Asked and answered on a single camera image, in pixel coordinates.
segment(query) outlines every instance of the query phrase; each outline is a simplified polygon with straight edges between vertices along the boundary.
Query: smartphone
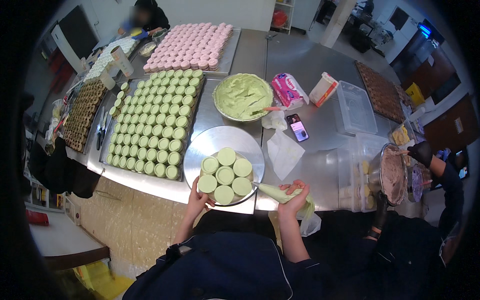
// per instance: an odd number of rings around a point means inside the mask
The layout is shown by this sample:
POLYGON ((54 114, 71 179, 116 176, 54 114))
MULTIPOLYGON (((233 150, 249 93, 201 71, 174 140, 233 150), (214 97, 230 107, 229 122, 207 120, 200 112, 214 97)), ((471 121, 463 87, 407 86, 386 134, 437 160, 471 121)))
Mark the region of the smartphone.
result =
POLYGON ((297 114, 287 116, 287 123, 292 128, 293 133, 297 137, 297 141, 301 142, 309 138, 307 130, 303 126, 303 123, 301 122, 300 117, 297 114))

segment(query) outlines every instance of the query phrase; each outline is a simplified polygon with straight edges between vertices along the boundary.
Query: white refrigerator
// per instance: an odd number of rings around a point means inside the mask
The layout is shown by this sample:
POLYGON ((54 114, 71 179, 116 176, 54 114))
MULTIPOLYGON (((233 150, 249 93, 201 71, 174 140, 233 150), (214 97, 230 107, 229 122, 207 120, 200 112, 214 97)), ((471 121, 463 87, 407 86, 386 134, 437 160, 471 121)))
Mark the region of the white refrigerator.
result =
POLYGON ((309 31, 321 0, 295 0, 292 26, 309 31))

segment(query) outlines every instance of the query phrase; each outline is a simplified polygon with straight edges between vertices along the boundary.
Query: piping bag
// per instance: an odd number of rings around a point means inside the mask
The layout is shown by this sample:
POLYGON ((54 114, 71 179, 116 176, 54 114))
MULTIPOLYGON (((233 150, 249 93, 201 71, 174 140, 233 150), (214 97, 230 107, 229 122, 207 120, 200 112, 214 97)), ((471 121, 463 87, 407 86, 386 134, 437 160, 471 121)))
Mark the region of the piping bag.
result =
MULTIPOLYGON (((277 201, 278 203, 287 203, 293 197, 300 194, 302 189, 296 189, 292 194, 287 195, 287 190, 282 191, 279 187, 263 184, 258 182, 252 182, 253 185, 257 186, 259 190, 269 195, 277 201)), ((314 214, 315 203, 313 202, 313 197, 308 194, 306 197, 306 202, 303 207, 297 213, 297 220, 301 220, 300 224, 300 234, 303 237, 307 237, 318 230, 322 224, 322 219, 319 216, 314 214)))

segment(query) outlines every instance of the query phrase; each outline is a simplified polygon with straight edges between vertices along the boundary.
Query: hand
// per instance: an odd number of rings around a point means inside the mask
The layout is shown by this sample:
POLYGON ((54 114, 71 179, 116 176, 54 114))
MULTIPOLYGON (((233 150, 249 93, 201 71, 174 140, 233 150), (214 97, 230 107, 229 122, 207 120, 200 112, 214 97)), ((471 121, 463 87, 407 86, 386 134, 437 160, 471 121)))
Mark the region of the hand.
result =
POLYGON ((147 36, 148 36, 148 32, 142 29, 142 33, 140 33, 137 36, 132 36, 132 38, 134 40, 139 40, 139 39, 142 39, 142 38, 147 37, 147 36))
POLYGON ((387 219, 387 208, 388 208, 388 197, 379 191, 376 194, 377 201, 377 211, 375 212, 375 219, 373 220, 372 226, 382 230, 387 219))
POLYGON ((297 212, 303 207, 306 202, 308 193, 310 192, 310 185, 305 184, 301 180, 294 180, 293 184, 280 184, 278 186, 282 191, 287 190, 287 195, 291 195, 294 190, 302 189, 302 192, 290 201, 284 204, 278 204, 278 215, 295 217, 297 212))
POLYGON ((208 207, 205 205, 206 203, 210 204, 212 207, 215 206, 215 202, 208 198, 208 194, 197 192, 197 183, 199 178, 200 177, 197 177, 193 181, 192 191, 190 192, 190 196, 188 198, 187 211, 185 212, 185 218, 189 218, 192 221, 198 217, 204 208, 208 210, 208 207))
POLYGON ((410 155, 420 163, 424 164, 427 168, 430 167, 433 154, 428 142, 423 141, 421 143, 415 144, 411 147, 408 147, 407 150, 410 151, 408 155, 410 155))

